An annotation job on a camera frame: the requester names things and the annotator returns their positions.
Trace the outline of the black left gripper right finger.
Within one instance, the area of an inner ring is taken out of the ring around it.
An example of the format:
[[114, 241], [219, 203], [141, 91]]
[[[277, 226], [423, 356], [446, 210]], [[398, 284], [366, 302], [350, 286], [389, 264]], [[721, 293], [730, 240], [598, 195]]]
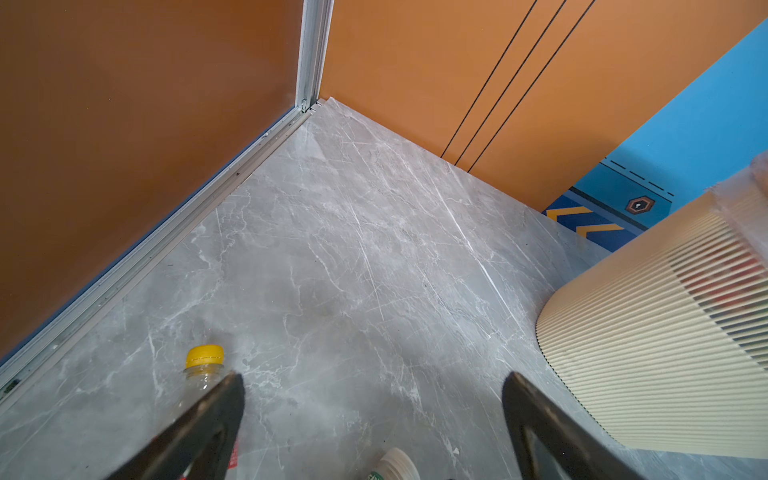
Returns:
[[511, 372], [502, 405], [524, 479], [638, 479], [640, 476], [535, 385]]

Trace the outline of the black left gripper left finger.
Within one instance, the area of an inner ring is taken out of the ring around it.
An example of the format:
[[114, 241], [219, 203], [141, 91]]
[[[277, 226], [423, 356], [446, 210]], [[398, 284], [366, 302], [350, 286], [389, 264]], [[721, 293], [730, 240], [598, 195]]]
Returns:
[[230, 373], [109, 477], [224, 479], [244, 406], [243, 377]]

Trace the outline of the clear bottle yellow cap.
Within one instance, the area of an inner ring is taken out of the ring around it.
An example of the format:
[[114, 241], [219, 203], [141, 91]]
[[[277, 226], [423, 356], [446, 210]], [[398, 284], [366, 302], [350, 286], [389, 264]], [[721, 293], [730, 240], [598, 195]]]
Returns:
[[223, 379], [227, 373], [224, 361], [225, 350], [220, 345], [201, 345], [189, 350], [180, 395], [171, 410], [174, 418], [185, 413]]

